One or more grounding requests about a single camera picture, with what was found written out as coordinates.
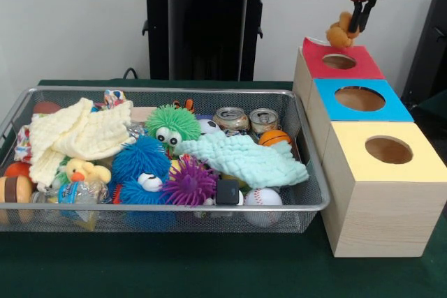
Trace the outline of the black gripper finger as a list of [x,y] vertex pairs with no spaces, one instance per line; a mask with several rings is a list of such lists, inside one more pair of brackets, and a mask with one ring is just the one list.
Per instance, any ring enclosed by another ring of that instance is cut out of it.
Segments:
[[360,18],[362,15],[362,2],[354,2],[354,11],[351,16],[351,21],[349,23],[348,32],[356,32],[360,25]]
[[369,15],[373,7],[375,7],[377,0],[367,0],[365,6],[363,7],[362,12],[360,13],[360,18],[358,21],[359,31],[364,31],[367,25],[367,21],[369,19]]

